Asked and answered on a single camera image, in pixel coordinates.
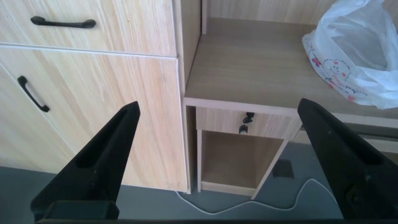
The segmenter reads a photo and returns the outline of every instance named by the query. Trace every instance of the white cable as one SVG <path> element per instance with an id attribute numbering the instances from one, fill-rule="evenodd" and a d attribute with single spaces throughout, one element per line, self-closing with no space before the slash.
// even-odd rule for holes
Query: white cable
<path id="1" fill-rule="evenodd" d="M 315 183 L 317 183 L 318 185 L 320 185 L 321 187 L 323 187 L 323 189 L 325 189 L 325 190 L 329 193 L 329 195 L 333 198 L 333 200 L 336 202 L 336 199 L 335 199 L 335 197 L 333 196 L 333 194 L 332 194 L 323 184 L 319 183 L 317 180 L 315 180 L 315 179 L 313 179 L 313 178 L 308 179 L 308 180 L 303 184 L 303 186 L 301 187 L 301 189 L 299 190 L 299 192 L 298 192 L 298 194 L 297 194 L 297 196 L 296 196 L 296 200 L 295 200 L 295 202 L 294 202 L 294 205 L 293 205 L 292 207 L 290 207 L 290 208 L 277 208 L 277 207 L 273 207 L 273 206 L 271 206 L 271 205 L 267 205 L 267 204 L 264 204 L 264 203 L 261 203 L 261 202 L 256 202 L 256 201 L 250 200 L 250 201 L 248 201 L 248 202 L 243 202 L 243 203 L 237 204 L 237 205 L 235 205 L 235 206 L 229 207 L 229 208 L 224 209 L 224 210 L 219 211 L 219 212 L 207 212 L 207 211 L 204 211 L 203 209 L 197 207 L 196 205 L 194 205 L 193 203 L 191 203 L 191 202 L 188 201 L 187 199 L 183 198 L 178 192 L 175 192 L 175 193 L 176 193 L 176 194 L 178 195 L 178 197 L 179 197 L 180 199 L 182 199 L 184 202 L 188 203 L 189 205 L 191 205 L 192 207 L 194 207 L 194 208 L 197 209 L 198 211 L 203 212 L 203 213 L 205 213 L 205 214 L 207 214 L 207 215 L 218 215 L 218 214 L 221 214 L 221 213 L 230 211 L 230 210 L 232 210 L 232 209 L 234 209 L 234 208 L 238 208 L 238 207 L 240 207 L 240 206 L 242 206 L 242 205 L 249 204 L 249 203 L 255 203 L 255 204 L 257 204 L 257 205 L 261 205 L 261 206 L 264 206 L 264 207 L 267 207 L 267 208 L 271 208 L 271 209 L 274 209 L 274 210 L 279 210 L 279 211 L 290 211 L 290 210 L 293 210 L 293 209 L 296 207 L 297 201 L 299 200 L 299 197 L 300 197 L 301 192 L 303 191 L 304 187 L 305 187 L 310 181 L 314 181 Z"/>

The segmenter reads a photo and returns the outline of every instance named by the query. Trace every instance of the wooden panel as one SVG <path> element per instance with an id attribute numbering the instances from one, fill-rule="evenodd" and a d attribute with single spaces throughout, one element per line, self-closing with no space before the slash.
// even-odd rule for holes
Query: wooden panel
<path id="1" fill-rule="evenodd" d="M 256 189 L 250 187 L 238 187 L 226 184 L 210 183 L 205 181 L 201 182 L 201 188 L 202 190 L 211 190 L 215 192 L 223 192 L 223 193 L 246 195 L 246 196 L 252 196 L 254 191 L 256 191 Z"/>
<path id="2" fill-rule="evenodd" d="M 317 24 L 336 0 L 210 0 L 209 17 Z M 398 22 L 398 1 L 384 7 Z"/>
<path id="3" fill-rule="evenodd" d="M 36 26 L 94 19 L 92 29 Z M 0 0 L 0 42 L 176 56 L 170 0 Z"/>
<path id="4" fill-rule="evenodd" d="M 216 183 L 255 189 L 257 187 L 256 156 L 274 157 L 283 140 L 202 131 L 202 183 Z"/>
<path id="5" fill-rule="evenodd" d="M 188 82 L 193 58 L 200 38 L 200 0 L 173 0 L 175 38 L 177 40 L 178 52 L 178 79 L 180 84 L 180 96 L 183 101 L 185 86 Z M 187 170 L 188 188 L 193 179 L 195 167 L 195 109 L 182 107 L 183 135 L 185 146 L 185 157 L 189 161 Z"/>
<path id="6" fill-rule="evenodd" d="M 398 139 L 389 139 L 389 138 L 375 138 L 373 136 L 361 136 L 368 143 L 370 143 L 373 147 L 381 152 L 390 152 L 398 154 Z M 296 137 L 292 140 L 295 143 L 301 144 L 311 144 L 310 139 L 308 138 L 307 132 L 304 130 L 300 130 Z"/>
<path id="7" fill-rule="evenodd" d="M 187 85 L 186 105 L 235 103 L 236 110 L 247 104 L 297 114 L 300 100 L 307 98 L 344 122 L 398 128 L 398 108 L 379 110 L 350 102 L 314 71 L 302 45 L 302 37 L 314 26 L 209 20 Z"/>
<path id="8" fill-rule="evenodd" d="M 3 65 L 0 60 L 0 166 L 61 171 L 73 158 L 73 151 Z"/>
<path id="9" fill-rule="evenodd" d="M 138 101 L 123 183 L 187 191 L 175 59 L 5 46 L 1 52 L 11 75 L 26 76 L 50 107 L 46 117 L 75 152 L 122 106 Z"/>
<path id="10" fill-rule="evenodd" d="M 198 181 L 197 181 L 197 184 L 198 184 L 198 192 L 200 192 L 201 191 L 201 173 L 202 173 L 202 169 L 203 169 L 202 168 L 203 162 L 205 161 L 205 155 L 202 151 L 202 144 L 203 144 L 202 142 L 206 141 L 206 139 L 203 138 L 202 130 L 197 131 L 197 136 L 198 136 L 198 139 L 197 139 L 197 143 L 198 143 Z"/>
<path id="11" fill-rule="evenodd" d="M 276 162 L 278 161 L 280 155 L 284 151 L 288 142 L 289 142 L 289 140 L 286 139 L 286 140 L 281 141 L 278 145 L 274 144 L 273 150 L 271 152 L 267 152 L 266 157 L 263 157 L 264 158 L 263 163 L 262 164 L 260 163 L 260 166 L 257 167 L 257 179 L 260 176 L 260 174 L 264 174 L 264 175 L 262 176 L 262 179 L 256 186 L 257 187 L 256 191 L 254 192 L 253 196 L 251 197 L 252 200 L 256 198 L 257 194 L 261 190 L 261 187 L 264 185 L 265 181 L 267 180 L 267 177 L 271 173 L 272 169 L 274 168 Z"/>
<path id="12" fill-rule="evenodd" d="M 197 129 L 239 134 L 246 112 L 197 107 Z M 300 118 L 256 113 L 248 124 L 250 136 L 293 139 L 302 126 Z"/>

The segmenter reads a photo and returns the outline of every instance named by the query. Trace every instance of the wooden cabinet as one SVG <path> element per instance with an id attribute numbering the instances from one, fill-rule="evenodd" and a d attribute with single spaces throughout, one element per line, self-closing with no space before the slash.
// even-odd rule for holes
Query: wooden cabinet
<path id="1" fill-rule="evenodd" d="M 191 191 L 187 146 L 194 122 L 183 122 L 192 116 L 182 99 L 200 10 L 200 0 L 0 0 L 1 80 L 7 80 L 0 166 L 58 172 L 121 107 L 138 101 L 141 117 L 123 183 Z M 38 26 L 34 16 L 96 24 Z M 18 87 L 20 76 L 50 111 Z"/>
<path id="2" fill-rule="evenodd" d="M 77 153 L 125 104 L 141 117 L 124 184 L 186 190 L 174 58 L 0 47 L 15 79 L 23 75 L 50 107 L 44 116 Z"/>
<path id="3" fill-rule="evenodd" d="M 171 0 L 0 0 L 0 42 L 176 56 Z M 96 21 L 91 29 L 37 26 Z"/>
<path id="4" fill-rule="evenodd" d="M 73 158 L 74 152 L 3 67 L 0 104 L 1 166 L 55 173 Z"/>

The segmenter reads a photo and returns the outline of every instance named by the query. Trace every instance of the wall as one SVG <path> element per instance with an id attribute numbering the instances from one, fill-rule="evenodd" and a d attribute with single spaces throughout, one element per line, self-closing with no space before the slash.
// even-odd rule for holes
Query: wall
<path id="1" fill-rule="evenodd" d="M 316 24 L 336 0 L 208 0 L 208 17 Z M 398 1 L 384 7 L 398 24 Z"/>

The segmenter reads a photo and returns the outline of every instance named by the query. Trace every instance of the cabinet panel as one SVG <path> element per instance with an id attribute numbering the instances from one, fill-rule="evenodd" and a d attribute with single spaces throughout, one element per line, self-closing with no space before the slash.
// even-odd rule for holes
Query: cabinet panel
<path id="1" fill-rule="evenodd" d="M 96 21 L 91 29 L 37 26 Z M 171 0 L 0 0 L 0 42 L 176 55 Z"/>
<path id="2" fill-rule="evenodd" d="M 197 107 L 197 129 L 239 134 L 246 112 Z M 299 117 L 256 113 L 247 124 L 250 136 L 293 139 L 302 126 Z"/>
<path id="3" fill-rule="evenodd" d="M 50 107 L 45 116 L 75 152 L 122 106 L 138 101 L 123 183 L 187 190 L 176 59 L 5 46 L 1 52 L 11 75 L 27 77 Z"/>
<path id="4" fill-rule="evenodd" d="M 73 158 L 73 151 L 2 66 L 0 104 L 0 166 L 57 173 Z"/>

